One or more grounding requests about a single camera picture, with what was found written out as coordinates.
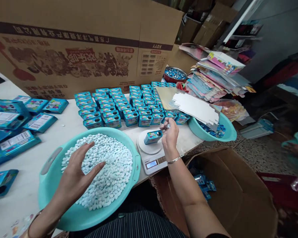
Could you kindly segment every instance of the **wall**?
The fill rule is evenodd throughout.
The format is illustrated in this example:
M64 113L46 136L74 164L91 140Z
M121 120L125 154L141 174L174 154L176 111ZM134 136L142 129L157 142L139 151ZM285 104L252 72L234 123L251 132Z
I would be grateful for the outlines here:
M245 0L237 1L234 6L239 8L243 2ZM250 19L265 18L296 7L298 0L265 0ZM298 52L298 9L261 22L264 26L258 36L262 36L263 40L254 42L253 50L256 55L241 71L252 83L260 80L277 63Z

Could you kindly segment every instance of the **product label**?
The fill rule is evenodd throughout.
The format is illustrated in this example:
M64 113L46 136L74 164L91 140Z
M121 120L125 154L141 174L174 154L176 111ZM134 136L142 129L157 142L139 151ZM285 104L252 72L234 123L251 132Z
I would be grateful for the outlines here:
M33 121L33 123L29 126L30 129L38 130L40 129L47 121L52 118L49 115L42 115L39 119Z
M15 137L12 137L11 139L9 139L5 142L0 143L0 148L1 148L1 150L6 150L7 148L25 140L25 139L28 139L30 137L31 137L31 135L28 131L23 132Z
M13 121L18 116L16 113L0 112L0 121Z

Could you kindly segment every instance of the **silver bracelet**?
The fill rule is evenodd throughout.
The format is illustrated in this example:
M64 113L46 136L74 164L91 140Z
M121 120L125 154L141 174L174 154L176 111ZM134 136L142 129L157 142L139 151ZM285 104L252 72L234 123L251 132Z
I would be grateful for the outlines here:
M178 159L181 159L181 157L177 157L176 159L169 161L168 164L173 164L173 163L176 162Z

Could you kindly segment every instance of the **digital scale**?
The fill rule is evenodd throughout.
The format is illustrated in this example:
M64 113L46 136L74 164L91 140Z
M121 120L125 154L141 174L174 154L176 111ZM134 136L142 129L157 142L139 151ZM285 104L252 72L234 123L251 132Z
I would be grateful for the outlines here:
M162 147L162 139L160 139L157 143L148 145L144 142L147 133L152 131L155 130L145 130L141 132L137 139L137 147L141 156L142 166L147 175L153 174L168 166L165 158L165 152Z

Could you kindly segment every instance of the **white table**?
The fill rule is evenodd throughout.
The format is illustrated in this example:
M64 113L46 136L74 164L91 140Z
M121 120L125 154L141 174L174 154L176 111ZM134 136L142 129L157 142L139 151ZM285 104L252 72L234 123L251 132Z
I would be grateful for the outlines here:
M6 82L0 84L0 99L13 99L17 95L27 96L26 93L2 74L0 76L6 80ZM75 104L75 100L71 99L68 101L69 105L61 115L54 114L58 120L45 133L39 134L42 140L40 144L0 166L0 171L19 170L19 174L10 191L0 199L0 237L8 231L16 220L30 214L36 214L39 211L37 202L38 175L42 166L58 146L87 130L83 126L82 118L77 113L78 107ZM120 130L125 132L135 145L139 133L148 129L147 127L138 126L126 127L124 122L122 124L123 126ZM158 129L158 126L151 126L150 129ZM202 142L201 139L191 132L187 123L179 126L177 147L181 147L182 151L180 153L185 154ZM149 177L145 174L143 166L141 166L137 184L142 183Z

